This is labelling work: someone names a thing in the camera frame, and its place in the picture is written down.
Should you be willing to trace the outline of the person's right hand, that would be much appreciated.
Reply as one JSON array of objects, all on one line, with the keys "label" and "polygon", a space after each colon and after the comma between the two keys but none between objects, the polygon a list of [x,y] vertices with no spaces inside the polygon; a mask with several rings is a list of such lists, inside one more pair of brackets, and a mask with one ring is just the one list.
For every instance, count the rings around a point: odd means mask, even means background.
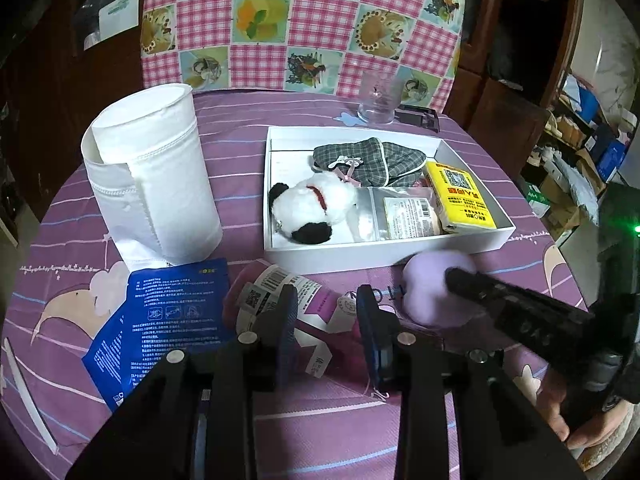
[{"label": "person's right hand", "polygon": [[567,388],[563,376],[549,367],[537,392],[536,409],[569,450],[592,448],[617,430],[632,409],[620,400],[606,412],[596,411],[577,390]]}]

